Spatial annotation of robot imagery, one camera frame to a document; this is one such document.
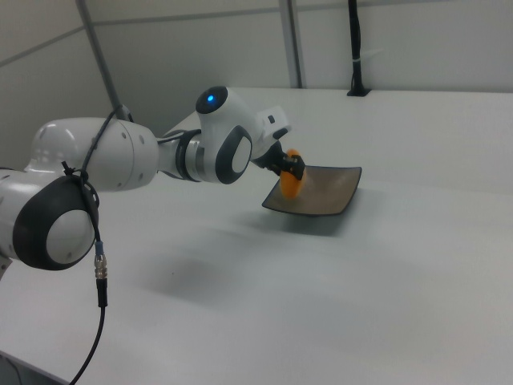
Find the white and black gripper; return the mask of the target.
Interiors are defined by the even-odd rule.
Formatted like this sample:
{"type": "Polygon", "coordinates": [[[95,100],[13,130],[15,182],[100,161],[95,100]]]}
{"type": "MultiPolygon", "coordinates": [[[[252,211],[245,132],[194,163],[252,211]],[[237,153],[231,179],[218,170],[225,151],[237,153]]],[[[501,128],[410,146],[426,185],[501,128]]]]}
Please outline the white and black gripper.
{"type": "Polygon", "coordinates": [[[281,147],[280,138],[290,130],[287,115],[280,106],[275,106],[256,114],[257,136],[252,143],[251,161],[260,168],[267,168],[280,176],[283,172],[302,180],[305,162],[296,149],[286,152],[281,147]]]}

